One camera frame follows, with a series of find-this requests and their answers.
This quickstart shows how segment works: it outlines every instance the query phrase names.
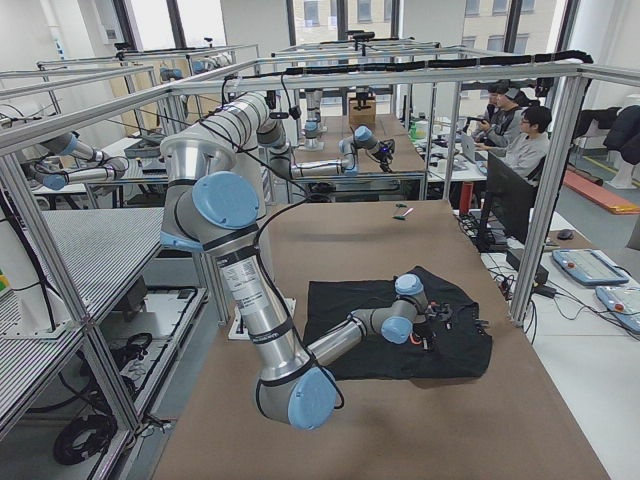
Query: floor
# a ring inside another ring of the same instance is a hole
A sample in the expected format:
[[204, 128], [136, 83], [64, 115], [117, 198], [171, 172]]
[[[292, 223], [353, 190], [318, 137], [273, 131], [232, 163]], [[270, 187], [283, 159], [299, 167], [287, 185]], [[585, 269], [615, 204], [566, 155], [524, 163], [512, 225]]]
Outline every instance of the floor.
[[[585, 153], [574, 155], [571, 163], [592, 175], [605, 180], [613, 178], [615, 170], [606, 163], [602, 155]], [[615, 190], [618, 195], [640, 205], [640, 189]], [[613, 215], [591, 203], [577, 193], [562, 188], [556, 210], [571, 222], [598, 248], [622, 248], [625, 246], [637, 220], [637, 215]], [[188, 348], [165, 384], [161, 399], [152, 413], [161, 419], [175, 422], [181, 415], [197, 380], [207, 352], [218, 333], [217, 314], [210, 305], [205, 308], [194, 329]], [[146, 480], [152, 477], [162, 449], [171, 436], [171, 428], [164, 432], [159, 428], [149, 429], [131, 449], [111, 475], [113, 480]]]

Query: brown tabletop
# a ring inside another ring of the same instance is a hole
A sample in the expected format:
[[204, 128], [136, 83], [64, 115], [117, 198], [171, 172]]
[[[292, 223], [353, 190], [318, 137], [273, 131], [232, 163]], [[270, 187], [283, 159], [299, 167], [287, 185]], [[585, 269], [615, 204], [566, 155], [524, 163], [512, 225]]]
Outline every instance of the brown tabletop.
[[422, 265], [480, 303], [494, 347], [479, 379], [339, 382], [346, 405], [297, 431], [252, 404], [254, 347], [217, 336], [156, 479], [602, 479], [607, 474], [444, 201], [312, 204], [269, 227], [276, 282], [390, 279]]
[[[327, 125], [327, 131], [322, 134], [319, 141], [324, 142], [324, 150], [308, 152], [298, 148], [295, 151], [296, 163], [317, 162], [342, 156], [338, 150], [338, 142], [352, 135], [349, 128], [349, 119], [347, 117], [324, 117], [323, 121]], [[407, 131], [394, 115], [377, 115], [376, 128], [372, 129], [372, 132], [378, 140], [395, 140], [396, 151], [391, 162], [391, 170], [394, 173], [424, 173], [424, 160], [416, 152], [411, 140], [409, 140]], [[359, 174], [383, 174], [379, 165], [362, 151], [358, 155], [358, 161]]]

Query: black cloth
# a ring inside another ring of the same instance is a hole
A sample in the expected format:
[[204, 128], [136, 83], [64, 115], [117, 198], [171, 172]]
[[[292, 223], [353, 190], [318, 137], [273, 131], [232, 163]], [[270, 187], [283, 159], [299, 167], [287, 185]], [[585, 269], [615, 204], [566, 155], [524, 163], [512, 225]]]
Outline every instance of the black cloth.
[[625, 162], [640, 163], [640, 105], [622, 110], [602, 143], [607, 150], [619, 151]]
[[[491, 358], [492, 338], [478, 322], [478, 304], [456, 285], [422, 267], [417, 275], [430, 301], [448, 303], [453, 309], [452, 328], [431, 321], [435, 350], [427, 352], [410, 341], [396, 345], [382, 336], [368, 336], [331, 365], [338, 380], [362, 378], [479, 377]], [[308, 321], [304, 343], [309, 345], [343, 322], [359, 308], [384, 308], [396, 298], [394, 281], [309, 282]], [[420, 332], [420, 326], [414, 325]]]
[[578, 121], [571, 138], [578, 138], [587, 133], [593, 120], [598, 122], [598, 128], [601, 130], [610, 129], [618, 116], [618, 110], [620, 107], [609, 107], [606, 110], [582, 110], [578, 114]]

